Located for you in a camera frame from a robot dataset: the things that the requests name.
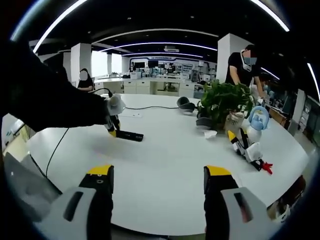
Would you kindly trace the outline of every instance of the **desk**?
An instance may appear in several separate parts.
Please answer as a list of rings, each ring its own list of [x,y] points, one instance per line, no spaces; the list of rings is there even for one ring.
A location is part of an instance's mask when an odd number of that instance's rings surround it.
[[[123,94],[122,99],[130,108],[175,107],[178,97]],[[190,101],[196,104],[198,99]],[[52,158],[48,177],[64,192],[78,186],[92,167],[114,165],[111,222],[142,233],[204,233],[205,165],[228,169],[240,187],[247,187],[269,206],[301,175],[308,161],[298,142],[273,119],[261,137],[263,159],[273,163],[269,175],[239,157],[224,134],[205,139],[196,129],[195,112],[126,109],[119,118],[124,131],[144,134],[143,141],[113,138],[101,125],[71,128]],[[27,142],[43,171],[65,130],[48,128]]]
[[[179,84],[178,92],[174,92],[177,96],[180,97],[194,97],[195,86],[201,86],[198,83],[191,82],[189,80],[183,80],[180,78],[173,78],[174,76],[170,75],[160,75],[160,77],[166,76],[169,78],[159,78],[159,77],[143,77],[139,79],[131,78],[98,78],[94,81],[95,89],[109,88],[111,91],[116,93],[121,93],[121,82],[124,85],[125,94],[158,94],[158,89],[164,88],[164,83],[174,83]],[[170,94],[172,92],[163,92],[162,94]]]
[[[274,109],[272,106],[270,106],[269,114],[273,119],[278,122],[281,126],[285,127],[285,124],[287,122],[287,118],[282,115],[278,110]]]

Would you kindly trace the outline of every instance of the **cabinet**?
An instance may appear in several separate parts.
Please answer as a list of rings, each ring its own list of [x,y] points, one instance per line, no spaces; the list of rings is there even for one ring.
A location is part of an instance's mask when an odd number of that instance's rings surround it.
[[[136,93],[137,94],[150,94],[151,93],[150,81],[137,80],[136,81]]]
[[[104,83],[103,82],[98,82],[98,83],[94,84],[94,89],[95,90],[103,89],[103,88],[104,88]],[[95,94],[97,94],[97,95],[101,95],[101,94],[104,94],[104,93],[106,93],[104,89],[95,92]]]
[[[123,83],[125,94],[136,94],[137,93],[137,83],[134,81],[125,81]]]
[[[193,98],[195,91],[195,84],[194,83],[180,83],[179,86],[179,97],[187,97]]]

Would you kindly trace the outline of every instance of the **sign board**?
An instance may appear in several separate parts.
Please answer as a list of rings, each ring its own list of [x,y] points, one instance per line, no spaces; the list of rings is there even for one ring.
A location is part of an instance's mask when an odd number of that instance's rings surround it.
[[[182,65],[182,73],[183,74],[189,74],[190,71],[194,68],[193,64],[183,64]]]
[[[175,57],[172,56],[148,56],[150,60],[175,60]]]

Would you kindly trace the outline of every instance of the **black t-shirt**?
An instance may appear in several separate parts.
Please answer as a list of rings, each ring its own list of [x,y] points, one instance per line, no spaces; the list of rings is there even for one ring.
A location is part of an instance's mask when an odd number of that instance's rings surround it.
[[[228,60],[228,72],[226,74],[225,82],[229,84],[235,84],[230,75],[230,66],[236,67],[240,82],[249,87],[253,77],[259,76],[259,67],[257,65],[252,65],[251,71],[247,71],[243,67],[241,60],[241,53],[234,52],[231,54]]]
[[[78,88],[88,88],[90,86],[92,86],[92,87],[94,86],[94,83],[91,79],[84,80],[84,81],[80,80],[79,84],[78,84]]]

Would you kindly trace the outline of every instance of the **red object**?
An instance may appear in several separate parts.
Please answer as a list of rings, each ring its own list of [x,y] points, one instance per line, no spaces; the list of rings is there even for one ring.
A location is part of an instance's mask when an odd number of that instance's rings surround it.
[[[271,171],[272,166],[273,166],[272,163],[263,162],[261,168],[272,175],[272,171]]]

